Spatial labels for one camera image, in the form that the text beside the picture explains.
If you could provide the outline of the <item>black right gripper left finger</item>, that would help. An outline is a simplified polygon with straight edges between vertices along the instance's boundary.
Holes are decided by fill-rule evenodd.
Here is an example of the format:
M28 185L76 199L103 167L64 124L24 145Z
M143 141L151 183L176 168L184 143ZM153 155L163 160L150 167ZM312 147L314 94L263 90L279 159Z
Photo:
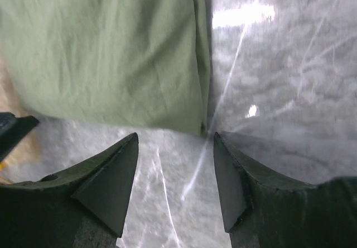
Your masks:
M115 247L138 161L132 133L37 182L1 186L2 247Z

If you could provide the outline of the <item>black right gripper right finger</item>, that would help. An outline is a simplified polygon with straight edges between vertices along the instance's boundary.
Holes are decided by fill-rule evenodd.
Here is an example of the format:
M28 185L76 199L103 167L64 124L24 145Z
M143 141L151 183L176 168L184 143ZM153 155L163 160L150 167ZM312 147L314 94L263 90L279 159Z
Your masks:
M232 247L355 247L356 177L308 184L243 153L243 138L214 135L214 168Z

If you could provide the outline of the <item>olive green tank top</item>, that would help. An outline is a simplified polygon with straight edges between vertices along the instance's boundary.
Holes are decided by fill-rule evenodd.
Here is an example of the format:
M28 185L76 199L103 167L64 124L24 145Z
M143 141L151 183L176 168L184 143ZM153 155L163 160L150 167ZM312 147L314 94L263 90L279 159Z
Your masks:
M1 49L31 111L206 132L205 0L1 0Z

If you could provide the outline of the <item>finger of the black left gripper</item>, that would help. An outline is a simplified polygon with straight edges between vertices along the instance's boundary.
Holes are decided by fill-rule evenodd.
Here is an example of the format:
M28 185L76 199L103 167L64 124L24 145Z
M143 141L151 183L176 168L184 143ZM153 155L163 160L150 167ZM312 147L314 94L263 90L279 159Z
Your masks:
M39 123L34 116L16 117L11 112L1 112L1 161Z

